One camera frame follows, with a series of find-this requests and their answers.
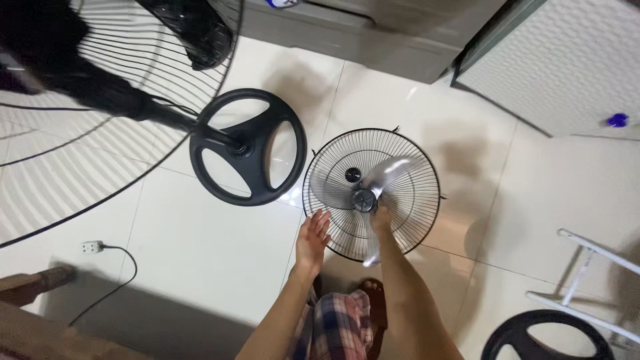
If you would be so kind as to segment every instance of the hand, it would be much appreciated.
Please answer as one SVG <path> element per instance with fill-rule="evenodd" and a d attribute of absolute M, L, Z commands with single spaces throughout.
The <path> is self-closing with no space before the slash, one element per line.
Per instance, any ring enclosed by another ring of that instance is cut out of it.
<path fill-rule="evenodd" d="M 314 216 L 307 217 L 300 227 L 296 240 L 296 264 L 293 270 L 305 280 L 313 281 L 322 269 L 324 248 L 331 240 L 331 235 L 326 234 L 329 230 L 330 217 L 329 211 L 323 214 L 320 209 Z"/>
<path fill-rule="evenodd" d="M 378 210 L 371 214 L 371 227 L 378 236 L 385 232 L 391 233 L 391 213 L 382 201 L 378 203 Z"/>

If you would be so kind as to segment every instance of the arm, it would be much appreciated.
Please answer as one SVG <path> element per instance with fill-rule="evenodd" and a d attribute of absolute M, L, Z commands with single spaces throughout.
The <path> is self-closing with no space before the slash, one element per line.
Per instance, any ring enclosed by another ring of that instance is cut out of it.
<path fill-rule="evenodd" d="M 380 241 L 389 331 L 408 359 L 463 360 L 444 328 L 436 303 L 391 233 L 391 215 L 380 206 L 372 217 Z"/>
<path fill-rule="evenodd" d="M 331 235 L 326 234 L 330 216 L 329 212 L 323 215 L 322 210 L 318 210 L 300 227 L 296 240 L 296 264 L 289 279 L 236 359 L 279 360 L 287 356 L 309 289 L 322 268 L 324 247 L 331 240 Z"/>

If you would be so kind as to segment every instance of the foot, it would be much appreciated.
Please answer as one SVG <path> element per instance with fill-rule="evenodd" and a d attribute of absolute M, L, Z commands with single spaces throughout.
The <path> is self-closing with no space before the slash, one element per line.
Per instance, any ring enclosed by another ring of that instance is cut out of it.
<path fill-rule="evenodd" d="M 387 305 L 385 303 L 385 290 L 382 282 L 377 279 L 366 279 L 358 289 L 364 291 L 369 296 L 371 310 L 371 329 L 373 331 L 373 345 L 367 352 L 367 360 L 376 360 L 380 356 L 382 347 L 382 336 L 387 330 Z"/>

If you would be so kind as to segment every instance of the fan guard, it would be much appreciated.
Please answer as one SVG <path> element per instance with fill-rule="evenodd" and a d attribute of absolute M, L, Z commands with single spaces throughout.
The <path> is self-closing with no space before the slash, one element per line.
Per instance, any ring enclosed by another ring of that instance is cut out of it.
<path fill-rule="evenodd" d="M 440 185 L 427 154 L 406 137 L 385 129 L 358 129 L 329 141 L 314 156 L 302 189 L 305 214 L 331 211 L 329 249 L 345 258 L 363 261 L 367 231 L 360 213 L 351 206 L 336 208 L 321 202 L 312 181 L 330 182 L 351 191 L 353 181 L 365 177 L 381 161 L 410 156 L 418 165 L 385 187 L 383 201 L 392 214 L 391 228 L 404 254 L 418 246 L 430 232 L 440 207 Z"/>

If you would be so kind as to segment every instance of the wire fan grill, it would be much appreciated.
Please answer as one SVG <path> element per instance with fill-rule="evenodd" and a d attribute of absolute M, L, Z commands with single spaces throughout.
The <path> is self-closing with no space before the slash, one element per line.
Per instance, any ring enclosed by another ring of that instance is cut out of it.
<path fill-rule="evenodd" d="M 133 87 L 200 113 L 223 84 L 243 9 L 243 0 L 209 2 L 234 34 L 215 69 L 194 71 L 176 35 L 133 0 L 73 2 L 90 27 L 79 52 Z M 0 99 L 0 247 L 121 192 L 187 136 L 149 120 L 110 117 L 54 92 L 0 90 Z"/>
<path fill-rule="evenodd" d="M 417 160 L 413 170 L 391 182 L 382 194 L 392 214 L 396 241 L 407 253 L 427 236 L 440 205 L 438 176 L 424 151 L 392 131 L 360 129 L 331 140 L 309 165 L 303 185 L 305 214 L 311 215 L 318 209 L 331 211 L 329 234 L 332 239 L 328 246 L 345 258 L 362 261 L 365 257 L 369 240 L 362 216 L 351 206 L 335 208 L 322 203 L 314 195 L 310 183 L 322 181 L 348 192 L 355 185 L 347 181 L 348 170 L 356 168 L 364 178 L 377 164 L 393 156 L 410 156 Z"/>

